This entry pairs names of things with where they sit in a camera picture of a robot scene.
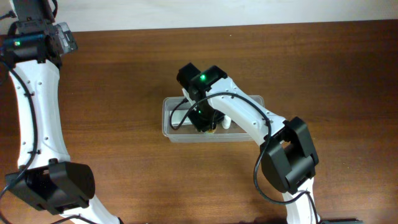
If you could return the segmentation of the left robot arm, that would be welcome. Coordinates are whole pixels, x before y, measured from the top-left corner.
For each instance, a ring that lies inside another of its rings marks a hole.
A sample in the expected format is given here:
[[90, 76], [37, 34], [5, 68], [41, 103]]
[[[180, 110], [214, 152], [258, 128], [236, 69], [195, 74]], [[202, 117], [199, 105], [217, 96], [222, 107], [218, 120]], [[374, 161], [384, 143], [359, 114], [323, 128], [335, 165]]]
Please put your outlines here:
[[56, 1], [11, 1], [15, 23], [1, 47], [13, 82], [21, 146], [18, 171], [5, 191], [38, 211], [74, 223], [120, 223], [97, 198], [93, 172], [74, 163], [65, 146], [58, 107], [62, 56], [77, 49], [68, 25], [56, 23]]

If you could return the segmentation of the white spray bottle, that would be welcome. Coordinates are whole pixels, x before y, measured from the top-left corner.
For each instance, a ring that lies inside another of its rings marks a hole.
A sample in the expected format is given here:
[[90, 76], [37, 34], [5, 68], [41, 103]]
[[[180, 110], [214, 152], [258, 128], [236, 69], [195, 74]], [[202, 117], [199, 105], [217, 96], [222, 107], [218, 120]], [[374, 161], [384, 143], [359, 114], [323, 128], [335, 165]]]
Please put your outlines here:
[[224, 115], [223, 121], [221, 122], [222, 127], [224, 129], [229, 129], [231, 126], [231, 123], [232, 123], [232, 119], [229, 116]]

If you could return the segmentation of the small jar gold lid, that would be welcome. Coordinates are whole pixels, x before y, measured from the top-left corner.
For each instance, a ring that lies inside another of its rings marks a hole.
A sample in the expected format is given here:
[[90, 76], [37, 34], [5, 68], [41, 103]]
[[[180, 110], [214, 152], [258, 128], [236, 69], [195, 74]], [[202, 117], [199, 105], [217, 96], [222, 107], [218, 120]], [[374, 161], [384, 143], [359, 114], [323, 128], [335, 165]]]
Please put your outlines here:
[[216, 129], [210, 129], [208, 131], [205, 132], [205, 134], [213, 134], [215, 133]]

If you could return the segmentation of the white Panadol medicine box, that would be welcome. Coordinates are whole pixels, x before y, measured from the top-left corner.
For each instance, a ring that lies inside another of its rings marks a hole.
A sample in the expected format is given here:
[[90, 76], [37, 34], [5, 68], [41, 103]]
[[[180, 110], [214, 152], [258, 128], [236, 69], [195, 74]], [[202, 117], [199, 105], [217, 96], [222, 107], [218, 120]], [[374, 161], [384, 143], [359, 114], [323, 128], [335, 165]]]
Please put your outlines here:
[[[183, 117], [186, 115], [187, 110], [178, 110], [175, 111], [173, 113], [171, 122], [172, 122], [172, 126], [178, 126], [181, 123], [181, 120], [183, 119]], [[186, 125], [192, 125], [192, 122], [190, 121], [189, 118], [186, 118], [182, 124], [182, 126], [186, 126]]]

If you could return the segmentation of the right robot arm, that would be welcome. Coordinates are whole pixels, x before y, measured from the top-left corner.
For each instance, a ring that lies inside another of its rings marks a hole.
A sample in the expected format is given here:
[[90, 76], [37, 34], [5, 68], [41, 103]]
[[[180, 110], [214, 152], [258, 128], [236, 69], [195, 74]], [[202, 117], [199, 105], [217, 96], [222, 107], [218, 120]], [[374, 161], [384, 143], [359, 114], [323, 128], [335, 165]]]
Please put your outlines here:
[[283, 205], [287, 223], [324, 223], [315, 206], [313, 183], [318, 154], [307, 124], [300, 118], [276, 115], [239, 89], [217, 66], [200, 71], [192, 63], [177, 73], [184, 102], [183, 119], [199, 132], [227, 128], [231, 119], [259, 146], [253, 170], [256, 190], [268, 202]]

